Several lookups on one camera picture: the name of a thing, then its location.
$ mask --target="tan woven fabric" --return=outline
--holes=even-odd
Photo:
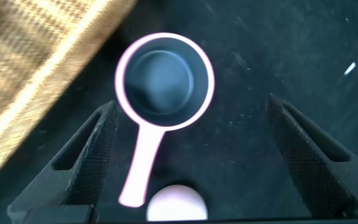
[[[0,167],[135,0],[0,0]]]

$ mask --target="measuring cup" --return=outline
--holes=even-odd
[[[166,131],[184,128],[207,109],[214,72],[192,40],[171,33],[146,35],[121,56],[115,89],[125,113],[139,125],[131,168],[119,196],[127,207],[144,204],[150,172]]]

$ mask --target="white ball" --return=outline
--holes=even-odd
[[[147,221],[206,220],[208,210],[201,195],[184,185],[157,192],[147,206]]]

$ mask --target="measuring cup rim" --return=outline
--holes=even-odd
[[[124,80],[125,80],[125,72],[126,68],[128,66],[128,63],[131,59],[131,57],[136,53],[138,49],[140,49],[143,45],[149,43],[150,41],[156,40],[156,39],[163,39],[163,38],[173,38],[176,40],[180,40],[186,44],[188,44],[191,48],[193,48],[197,54],[201,57],[203,63],[205,64],[207,76],[208,76],[208,89],[206,93],[205,100],[199,110],[187,121],[177,124],[174,126],[160,126],[157,124],[153,124],[141,116],[139,116],[135,110],[132,108],[131,104],[129,103],[125,88],[124,88]],[[133,120],[135,121],[139,126],[153,126],[156,128],[161,128],[164,131],[172,131],[180,128],[184,128],[185,126],[190,125],[191,123],[195,122],[198,118],[201,117],[201,115],[206,111],[208,108],[212,96],[214,93],[215,88],[215,80],[214,80],[214,72],[212,68],[212,64],[209,61],[208,56],[204,52],[204,50],[198,46],[196,43],[194,43],[192,40],[178,35],[178,34],[172,34],[168,32],[160,32],[160,33],[154,33],[149,34],[144,37],[141,37],[134,43],[132,43],[123,53],[121,58],[118,61],[117,69],[116,69],[116,77],[115,77],[115,89],[116,89],[116,96],[118,99],[119,104],[121,105],[122,109],[125,111],[125,113]]]

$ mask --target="wicker mat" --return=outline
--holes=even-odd
[[[0,0],[0,167],[135,0]]]

